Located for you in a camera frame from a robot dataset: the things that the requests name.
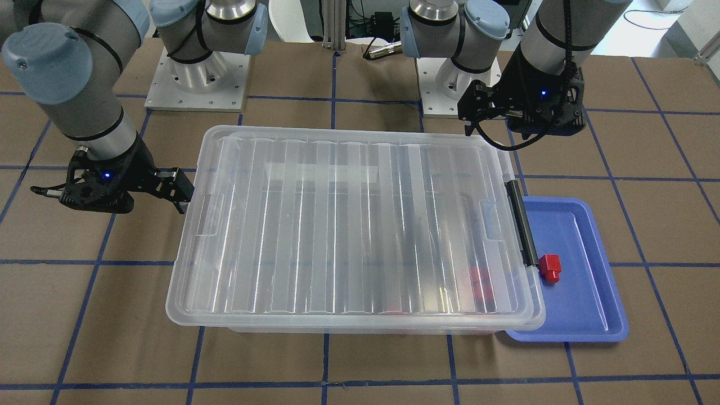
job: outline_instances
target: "blue tray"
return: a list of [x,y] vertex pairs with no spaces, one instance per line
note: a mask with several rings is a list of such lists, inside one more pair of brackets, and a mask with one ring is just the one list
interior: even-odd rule
[[590,207],[575,198],[525,197],[538,257],[558,254],[560,281],[542,281],[546,319],[521,342],[620,342],[628,321]]

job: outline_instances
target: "white mounting plate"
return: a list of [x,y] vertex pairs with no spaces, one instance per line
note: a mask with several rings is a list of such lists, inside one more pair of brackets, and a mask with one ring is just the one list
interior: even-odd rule
[[210,93],[190,93],[180,88],[170,74],[167,50],[163,48],[155,70],[153,83],[148,90],[145,107],[165,111],[220,111],[240,112],[248,81],[250,56],[242,53],[221,52],[232,77],[226,86]]
[[[443,62],[447,58],[420,58],[415,59],[418,70],[418,85],[420,98],[423,100],[423,116],[428,118],[454,118],[457,119],[457,100],[446,96],[437,86],[435,78]],[[494,86],[500,80],[500,65],[496,58],[490,68],[490,83]]]

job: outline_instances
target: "translucent plastic lid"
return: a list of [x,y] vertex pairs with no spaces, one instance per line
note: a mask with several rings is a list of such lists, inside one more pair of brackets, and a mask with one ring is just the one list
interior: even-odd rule
[[476,138],[217,126],[166,309],[242,331],[534,329],[510,157]]

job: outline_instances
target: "black handle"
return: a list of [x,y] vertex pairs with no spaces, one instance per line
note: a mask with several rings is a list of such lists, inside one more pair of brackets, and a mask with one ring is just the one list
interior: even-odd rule
[[526,266],[537,266],[538,253],[535,250],[533,233],[530,231],[528,213],[525,211],[525,203],[523,202],[523,194],[520,191],[520,185],[517,180],[511,180],[505,183],[505,188],[508,191],[510,207],[513,209],[513,215],[515,216],[515,224],[518,227],[520,252],[523,255],[523,262]]

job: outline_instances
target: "blue joint cap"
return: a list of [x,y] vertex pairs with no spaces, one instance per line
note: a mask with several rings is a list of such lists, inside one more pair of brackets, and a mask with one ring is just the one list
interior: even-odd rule
[[475,28],[492,39],[504,40],[508,34],[508,12],[493,0],[468,0],[465,14]]
[[25,94],[40,104],[61,104],[90,80],[92,54],[78,34],[62,24],[42,22],[10,35],[2,58]]
[[145,34],[150,29],[150,15],[141,0],[113,0],[115,4],[127,15],[127,18],[135,25],[140,36],[140,44],[143,44]]
[[255,18],[253,29],[248,37],[248,44],[245,46],[246,55],[258,55],[265,47],[265,39],[268,34],[268,9],[262,3],[255,5]]
[[152,0],[150,15],[156,27],[175,24],[195,10],[197,0]]
[[418,44],[415,42],[413,24],[408,14],[408,8],[400,10],[400,42],[402,42],[402,53],[409,58],[419,58]]

